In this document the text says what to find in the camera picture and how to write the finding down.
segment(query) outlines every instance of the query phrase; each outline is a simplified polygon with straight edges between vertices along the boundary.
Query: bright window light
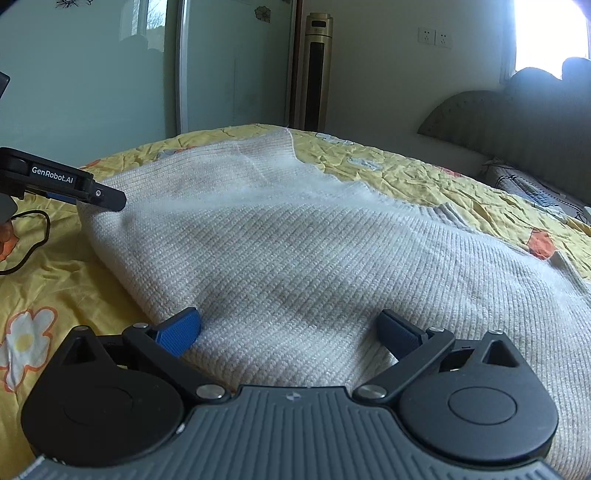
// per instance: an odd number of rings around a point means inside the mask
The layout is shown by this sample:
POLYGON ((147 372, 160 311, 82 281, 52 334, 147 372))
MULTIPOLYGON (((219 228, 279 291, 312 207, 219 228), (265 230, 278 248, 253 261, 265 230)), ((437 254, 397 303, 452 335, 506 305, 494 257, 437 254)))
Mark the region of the bright window light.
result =
POLYGON ((536 67, 562 78, 567 58, 589 58, 587 19, 573 0, 514 2, 516 71, 536 67))

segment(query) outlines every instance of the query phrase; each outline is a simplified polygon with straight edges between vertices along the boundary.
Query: window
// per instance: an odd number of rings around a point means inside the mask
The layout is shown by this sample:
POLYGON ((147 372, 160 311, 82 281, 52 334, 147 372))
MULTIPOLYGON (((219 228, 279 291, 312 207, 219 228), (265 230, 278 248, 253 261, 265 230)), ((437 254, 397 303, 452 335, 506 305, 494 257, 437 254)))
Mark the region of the window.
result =
POLYGON ((515 29, 505 79, 526 67, 561 78, 567 58, 589 58, 589 25, 574 0, 513 0, 510 8, 515 29))
POLYGON ((168 0, 126 0, 119 40, 142 35, 148 40, 148 48, 164 51, 167 5, 168 0))

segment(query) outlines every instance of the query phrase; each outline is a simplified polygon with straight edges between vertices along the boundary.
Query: yellow floral bedsheet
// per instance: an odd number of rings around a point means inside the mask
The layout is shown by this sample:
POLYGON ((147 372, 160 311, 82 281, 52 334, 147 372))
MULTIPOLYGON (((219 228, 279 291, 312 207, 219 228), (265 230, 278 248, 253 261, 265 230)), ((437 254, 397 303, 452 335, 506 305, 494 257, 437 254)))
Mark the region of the yellow floral bedsheet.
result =
MULTIPOLYGON (((179 149, 277 128, 247 125, 193 132, 119 153, 87 167, 97 180, 173 154, 179 149)), ((591 229, 563 223, 521 198, 491 189, 418 160, 323 134, 293 131, 298 158, 341 180, 367 182, 409 202, 454 204, 476 229, 518 245, 540 259, 564 251, 583 278, 591 278, 591 229)), ((50 239, 17 272, 0 277, 0 479, 9 479, 32 460, 20 429, 20 411, 40 371, 75 325, 98 335, 119 333, 145 317, 80 232, 76 208, 27 196, 19 211, 42 209, 51 217, 50 239)), ((15 266, 43 238, 41 216, 14 221, 14 234, 0 232, 0 269, 15 266)))

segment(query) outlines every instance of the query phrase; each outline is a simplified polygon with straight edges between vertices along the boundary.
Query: gray upholstered headboard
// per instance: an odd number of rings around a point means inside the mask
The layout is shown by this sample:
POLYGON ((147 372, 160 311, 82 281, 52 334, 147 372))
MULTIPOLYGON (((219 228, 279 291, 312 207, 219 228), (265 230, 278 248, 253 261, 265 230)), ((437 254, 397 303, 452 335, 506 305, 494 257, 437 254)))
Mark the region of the gray upholstered headboard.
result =
POLYGON ((420 134, 496 156, 591 205, 591 61, 567 59, 563 79, 517 72, 502 92, 463 92, 420 134))

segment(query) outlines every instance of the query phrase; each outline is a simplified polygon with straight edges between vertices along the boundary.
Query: white knit sweater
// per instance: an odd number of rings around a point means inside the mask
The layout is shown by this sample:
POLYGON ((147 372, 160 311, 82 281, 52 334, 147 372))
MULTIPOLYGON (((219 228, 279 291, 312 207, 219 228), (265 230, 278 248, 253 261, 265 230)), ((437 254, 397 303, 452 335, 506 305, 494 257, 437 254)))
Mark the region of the white knit sweater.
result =
POLYGON ((548 261, 435 209, 299 162, 289 131, 178 153, 106 182, 120 213, 79 206, 97 254, 155 322, 203 316, 189 359, 232 387, 354 387, 392 363, 375 339, 390 308, 458 338, 499 328, 560 413, 548 461, 591 471, 591 295, 548 261))

